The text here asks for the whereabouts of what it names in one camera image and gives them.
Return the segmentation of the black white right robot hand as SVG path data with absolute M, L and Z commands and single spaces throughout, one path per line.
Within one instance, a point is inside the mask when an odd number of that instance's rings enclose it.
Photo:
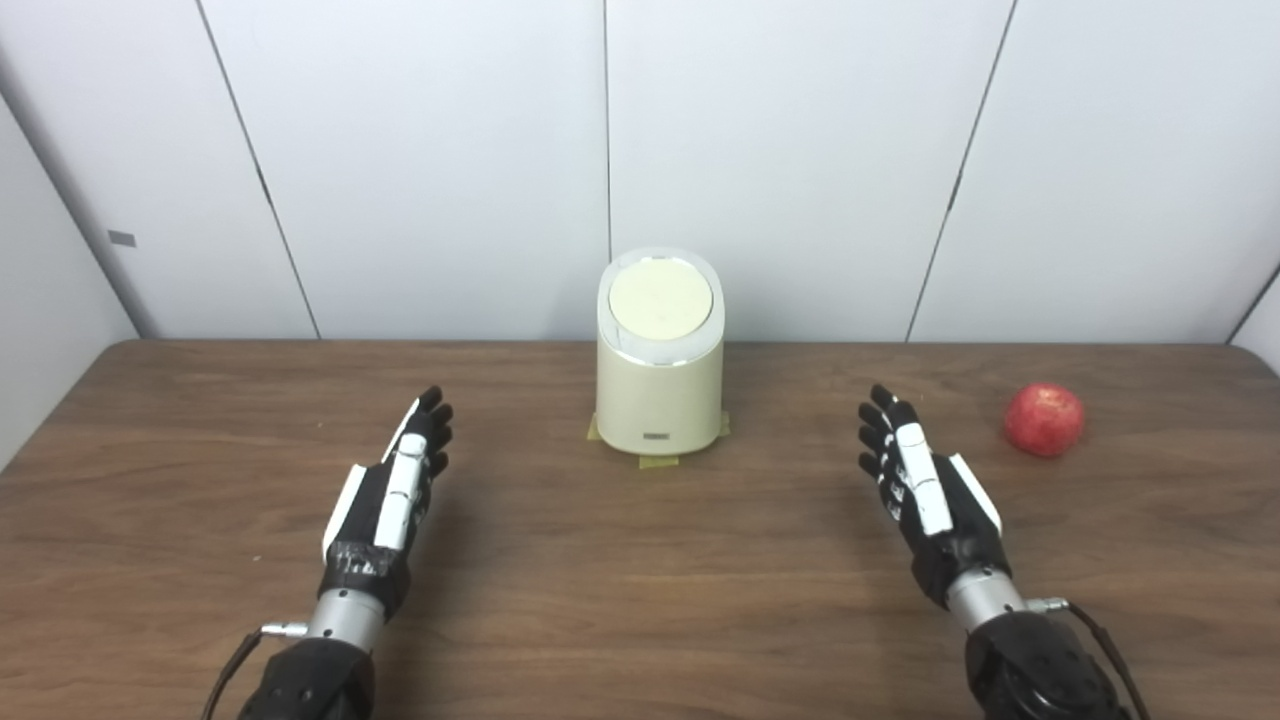
M 883 384 L 858 407 L 859 468 L 911 552 L 911 577 L 940 607 L 970 571 L 1012 577 L 995 503 L 959 454 L 936 452 L 913 404 Z

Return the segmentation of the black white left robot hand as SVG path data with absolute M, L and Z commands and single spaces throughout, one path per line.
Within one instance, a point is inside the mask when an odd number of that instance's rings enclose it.
M 453 407 L 439 386 L 406 411 L 379 462 L 353 465 L 323 533 L 317 594 L 353 591 L 392 619 L 412 583 L 410 553 L 431 502 L 433 482 L 448 466 Z

